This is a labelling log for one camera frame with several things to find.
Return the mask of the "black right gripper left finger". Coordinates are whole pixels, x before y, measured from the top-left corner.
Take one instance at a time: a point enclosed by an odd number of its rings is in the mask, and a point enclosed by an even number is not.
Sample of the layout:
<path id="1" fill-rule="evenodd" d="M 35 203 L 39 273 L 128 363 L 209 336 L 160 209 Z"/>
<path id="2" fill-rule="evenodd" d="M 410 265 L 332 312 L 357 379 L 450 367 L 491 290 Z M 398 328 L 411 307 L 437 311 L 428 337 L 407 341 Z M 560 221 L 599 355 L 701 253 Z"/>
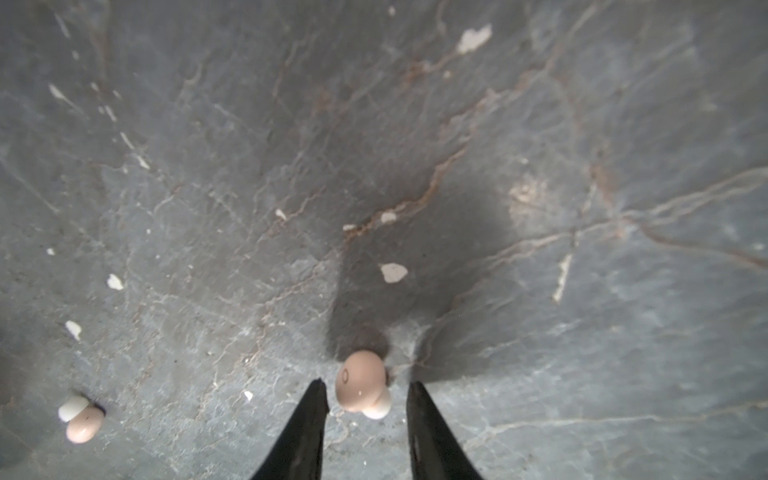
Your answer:
<path id="1" fill-rule="evenodd" d="M 320 480 L 326 418 L 326 384 L 313 380 L 252 480 Z"/>

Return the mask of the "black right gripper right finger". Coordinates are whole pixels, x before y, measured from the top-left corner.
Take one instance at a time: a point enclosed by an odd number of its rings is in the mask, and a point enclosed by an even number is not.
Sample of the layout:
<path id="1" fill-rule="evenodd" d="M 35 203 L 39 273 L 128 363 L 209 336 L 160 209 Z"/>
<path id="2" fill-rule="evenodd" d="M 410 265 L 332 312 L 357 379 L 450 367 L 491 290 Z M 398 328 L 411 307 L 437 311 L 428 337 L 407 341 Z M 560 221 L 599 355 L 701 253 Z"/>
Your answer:
<path id="1" fill-rule="evenodd" d="M 414 480 L 482 480 L 422 382 L 409 384 L 406 410 Z"/>

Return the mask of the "peach earbud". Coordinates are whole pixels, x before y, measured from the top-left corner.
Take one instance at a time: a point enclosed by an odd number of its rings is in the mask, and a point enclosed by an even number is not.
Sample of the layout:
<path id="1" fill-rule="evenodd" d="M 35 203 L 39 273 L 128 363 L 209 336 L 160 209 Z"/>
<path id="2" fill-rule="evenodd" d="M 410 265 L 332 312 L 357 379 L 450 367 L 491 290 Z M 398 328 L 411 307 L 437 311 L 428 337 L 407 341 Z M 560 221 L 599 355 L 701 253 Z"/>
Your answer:
<path id="1" fill-rule="evenodd" d="M 392 398 L 381 357 L 368 350 L 351 354 L 336 377 L 335 394 L 340 407 L 347 412 L 362 413 L 372 420 L 386 417 Z"/>
<path id="2" fill-rule="evenodd" d="M 66 438 L 73 444 L 84 444 L 103 426 L 105 412 L 88 398 L 76 395 L 58 408 L 58 417 L 67 424 Z"/>

